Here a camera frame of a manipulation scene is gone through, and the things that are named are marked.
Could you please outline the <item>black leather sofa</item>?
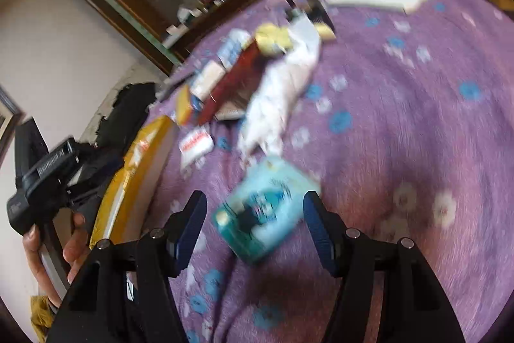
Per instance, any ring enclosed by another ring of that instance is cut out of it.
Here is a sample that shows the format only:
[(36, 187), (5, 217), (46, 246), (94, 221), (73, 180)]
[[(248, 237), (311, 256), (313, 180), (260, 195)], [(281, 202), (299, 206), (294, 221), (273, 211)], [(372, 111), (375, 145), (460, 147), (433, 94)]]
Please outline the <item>black leather sofa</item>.
[(126, 152), (148, 116), (148, 106), (156, 99), (156, 84), (128, 84), (117, 94), (108, 117), (102, 117), (96, 144)]

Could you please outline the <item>yellow snack packet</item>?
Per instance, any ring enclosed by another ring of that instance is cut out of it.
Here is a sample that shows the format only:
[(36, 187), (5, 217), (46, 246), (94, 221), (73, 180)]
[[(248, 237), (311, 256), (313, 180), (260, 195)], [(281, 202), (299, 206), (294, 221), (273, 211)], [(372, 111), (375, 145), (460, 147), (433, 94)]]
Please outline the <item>yellow snack packet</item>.
[(175, 122), (178, 126), (187, 125), (192, 118), (193, 106), (188, 83), (182, 85), (176, 98)]

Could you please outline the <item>yellow fluffy cloth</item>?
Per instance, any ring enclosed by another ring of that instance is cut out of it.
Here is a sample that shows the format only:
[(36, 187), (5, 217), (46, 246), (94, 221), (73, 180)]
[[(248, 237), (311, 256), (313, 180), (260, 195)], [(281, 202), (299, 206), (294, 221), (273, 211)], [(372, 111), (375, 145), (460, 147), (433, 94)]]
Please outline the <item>yellow fluffy cloth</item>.
[(259, 51), (266, 57), (285, 54), (293, 47), (287, 27), (279, 27), (273, 23), (263, 23), (255, 33), (254, 39)]

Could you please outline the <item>red foil packet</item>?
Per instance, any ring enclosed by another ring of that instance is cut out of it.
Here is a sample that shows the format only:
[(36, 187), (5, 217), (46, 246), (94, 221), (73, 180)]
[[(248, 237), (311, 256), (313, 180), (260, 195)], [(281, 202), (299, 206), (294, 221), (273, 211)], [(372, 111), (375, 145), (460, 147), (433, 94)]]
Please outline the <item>red foil packet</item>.
[(210, 122), (221, 106), (243, 90), (255, 91), (264, 73), (268, 59), (261, 53), (256, 40), (240, 53), (236, 63), (211, 90), (201, 113), (198, 126)]

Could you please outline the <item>yellow white storage box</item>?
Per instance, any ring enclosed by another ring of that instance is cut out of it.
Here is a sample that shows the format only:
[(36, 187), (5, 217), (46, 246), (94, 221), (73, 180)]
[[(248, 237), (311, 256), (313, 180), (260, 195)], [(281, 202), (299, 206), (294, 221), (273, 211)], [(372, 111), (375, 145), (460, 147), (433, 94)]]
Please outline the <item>yellow white storage box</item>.
[(114, 175), (98, 208), (90, 247), (102, 239), (120, 244), (140, 237), (177, 133), (177, 125), (168, 116), (156, 118), (139, 130), (123, 168)]

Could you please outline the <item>white red label packet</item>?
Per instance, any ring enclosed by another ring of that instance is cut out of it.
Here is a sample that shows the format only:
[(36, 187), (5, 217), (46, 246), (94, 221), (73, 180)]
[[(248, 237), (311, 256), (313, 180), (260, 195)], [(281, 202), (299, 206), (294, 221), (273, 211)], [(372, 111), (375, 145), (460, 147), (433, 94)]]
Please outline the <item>white red label packet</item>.
[(184, 171), (197, 159), (213, 150), (213, 138), (204, 126), (190, 131), (179, 143), (180, 170)]

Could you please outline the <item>large white plastic bag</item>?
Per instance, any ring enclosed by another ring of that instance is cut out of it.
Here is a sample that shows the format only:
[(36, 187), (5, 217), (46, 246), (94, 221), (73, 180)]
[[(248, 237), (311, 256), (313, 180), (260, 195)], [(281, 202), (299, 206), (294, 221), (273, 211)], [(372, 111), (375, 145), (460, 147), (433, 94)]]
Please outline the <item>large white plastic bag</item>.
[(267, 155), (282, 154), (290, 113), (318, 64), (322, 39), (309, 18), (297, 17), (289, 25), (288, 34), (292, 48), (268, 64), (246, 110), (237, 143), (244, 158), (257, 147)]

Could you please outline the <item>purple floral tablecloth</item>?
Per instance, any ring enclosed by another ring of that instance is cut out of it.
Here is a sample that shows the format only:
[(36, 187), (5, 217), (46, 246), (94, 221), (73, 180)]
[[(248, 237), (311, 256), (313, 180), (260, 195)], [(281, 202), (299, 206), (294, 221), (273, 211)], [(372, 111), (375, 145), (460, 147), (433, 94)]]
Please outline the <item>purple floral tablecloth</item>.
[[(485, 0), (331, 10), (283, 157), (369, 237), (411, 237), (468, 342), (513, 290), (513, 22)], [(339, 283), (304, 225), (257, 266), (206, 222), (171, 282), (191, 342), (318, 342)]]

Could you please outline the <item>teal tissue packet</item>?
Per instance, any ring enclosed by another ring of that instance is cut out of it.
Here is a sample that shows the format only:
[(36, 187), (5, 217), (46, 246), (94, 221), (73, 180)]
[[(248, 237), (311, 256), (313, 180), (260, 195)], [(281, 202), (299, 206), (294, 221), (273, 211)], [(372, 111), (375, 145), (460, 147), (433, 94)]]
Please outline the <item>teal tissue packet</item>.
[(280, 157), (266, 157), (213, 213), (213, 224), (238, 258), (254, 264), (301, 222), (305, 194), (321, 191), (319, 180)]

